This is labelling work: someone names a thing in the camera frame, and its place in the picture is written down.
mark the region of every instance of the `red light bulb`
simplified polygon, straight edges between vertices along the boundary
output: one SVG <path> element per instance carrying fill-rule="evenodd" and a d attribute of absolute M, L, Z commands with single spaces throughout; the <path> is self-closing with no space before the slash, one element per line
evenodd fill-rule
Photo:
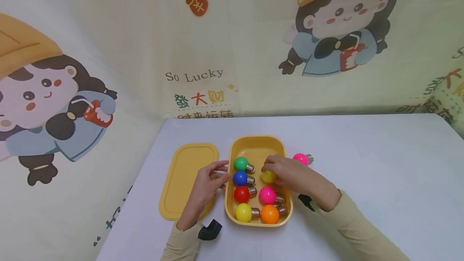
<path fill-rule="evenodd" d="M 244 185 L 238 186 L 233 192 L 233 197 L 238 203 L 247 203 L 250 197 L 254 197 L 257 194 L 255 187 L 247 187 Z"/>
<path fill-rule="evenodd" d="M 246 186 L 238 186 L 233 192 L 233 197 L 238 203 L 247 203 L 250 200 L 250 191 Z"/>

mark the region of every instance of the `cartoon drink cup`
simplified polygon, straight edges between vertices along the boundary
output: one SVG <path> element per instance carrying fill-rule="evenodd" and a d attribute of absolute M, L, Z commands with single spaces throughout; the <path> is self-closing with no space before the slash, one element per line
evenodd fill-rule
<path fill-rule="evenodd" d="M 340 71 L 342 72 L 350 71 L 358 66 L 355 63 L 356 56 L 361 50 L 363 50 L 366 47 L 365 44 L 359 42 L 359 36 L 355 34 L 351 34 L 350 36 L 356 37 L 356 45 L 347 48 L 340 54 Z"/>

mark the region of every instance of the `yellow container lid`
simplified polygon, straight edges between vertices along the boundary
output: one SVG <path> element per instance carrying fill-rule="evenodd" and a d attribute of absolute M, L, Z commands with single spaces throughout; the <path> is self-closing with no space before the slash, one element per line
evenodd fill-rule
<path fill-rule="evenodd" d="M 158 209 L 163 218 L 171 221 L 180 218 L 189 200 L 198 170 L 218 159 L 219 151 L 211 143 L 191 143 L 177 149 L 159 199 Z M 200 219 L 209 213 L 213 204 L 214 199 L 205 207 Z"/>

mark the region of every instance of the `hand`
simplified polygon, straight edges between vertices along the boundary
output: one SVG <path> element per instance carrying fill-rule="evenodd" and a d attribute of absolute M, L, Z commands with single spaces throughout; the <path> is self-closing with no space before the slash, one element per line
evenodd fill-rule
<path fill-rule="evenodd" d="M 296 66 L 292 65 L 291 63 L 288 62 L 288 60 L 285 60 L 279 65 L 279 69 L 282 69 L 282 75 L 291 75 L 295 71 Z"/>
<path fill-rule="evenodd" d="M 216 191 L 219 188 L 226 189 L 226 182 L 230 178 L 226 167 L 228 163 L 228 160 L 216 161 L 198 170 L 192 192 L 177 222 L 177 229 L 186 231 L 193 227 L 205 206 L 216 195 Z"/>
<path fill-rule="evenodd" d="M 324 211 L 333 210 L 342 196 L 333 183 L 297 160 L 269 155 L 261 169 L 262 172 L 266 170 L 277 175 L 276 185 L 311 197 Z"/>

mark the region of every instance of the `cartoon hand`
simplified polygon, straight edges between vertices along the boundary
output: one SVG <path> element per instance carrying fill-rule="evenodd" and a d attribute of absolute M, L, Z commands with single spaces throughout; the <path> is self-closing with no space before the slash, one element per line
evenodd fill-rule
<path fill-rule="evenodd" d="M 104 123 L 108 123 L 111 120 L 111 114 L 106 114 L 100 107 L 95 109 L 95 113 L 97 114 L 97 119 Z"/>
<path fill-rule="evenodd" d="M 295 71 L 296 66 L 285 60 L 279 65 L 279 69 L 282 69 L 282 75 L 291 75 Z"/>
<path fill-rule="evenodd" d="M 348 57 L 347 62 L 346 62 L 346 68 L 351 69 L 357 66 L 356 63 L 356 56 L 359 54 L 358 51 L 354 51 L 351 56 Z"/>

